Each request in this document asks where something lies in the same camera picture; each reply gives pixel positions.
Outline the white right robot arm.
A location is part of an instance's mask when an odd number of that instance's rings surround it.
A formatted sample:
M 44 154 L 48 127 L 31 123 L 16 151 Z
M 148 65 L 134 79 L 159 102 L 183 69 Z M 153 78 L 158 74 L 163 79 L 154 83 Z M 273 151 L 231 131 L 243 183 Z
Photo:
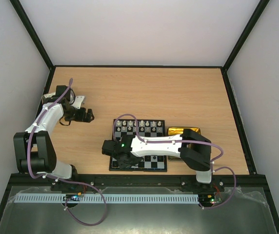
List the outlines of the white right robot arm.
M 126 135 L 120 140 L 105 140 L 101 153 L 118 162 L 120 169 L 137 165 L 145 156 L 172 156 L 182 159 L 196 172 L 196 185 L 202 191 L 213 186 L 211 172 L 212 142 L 193 130 L 161 137 Z

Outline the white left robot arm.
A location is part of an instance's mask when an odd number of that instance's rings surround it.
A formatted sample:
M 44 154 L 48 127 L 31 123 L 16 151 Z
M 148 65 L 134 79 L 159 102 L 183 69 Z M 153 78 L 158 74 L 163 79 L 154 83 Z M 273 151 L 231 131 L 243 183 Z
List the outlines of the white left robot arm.
M 77 96 L 70 86 L 58 85 L 55 92 L 42 96 L 42 109 L 35 121 L 25 131 L 13 137 L 16 164 L 20 173 L 32 178 L 73 180 L 78 173 L 75 166 L 63 163 L 57 155 L 50 138 L 53 129 L 62 120 L 64 125 L 71 122 L 91 122 L 92 109 L 83 107 L 85 96 Z

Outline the dark floral metal tin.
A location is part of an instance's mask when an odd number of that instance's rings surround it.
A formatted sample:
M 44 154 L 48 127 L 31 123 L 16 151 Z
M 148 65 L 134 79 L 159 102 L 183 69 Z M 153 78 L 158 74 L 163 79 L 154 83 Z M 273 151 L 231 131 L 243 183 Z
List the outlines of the dark floral metal tin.
M 184 129 L 190 129 L 190 130 L 198 133 L 199 135 L 201 134 L 200 128 L 197 128 L 197 127 L 169 127 L 167 130 L 167 134 L 169 136 L 182 134 Z M 168 156 L 168 161 L 183 162 L 183 160 L 181 158 L 177 158 L 177 157 L 173 157 L 173 156 Z

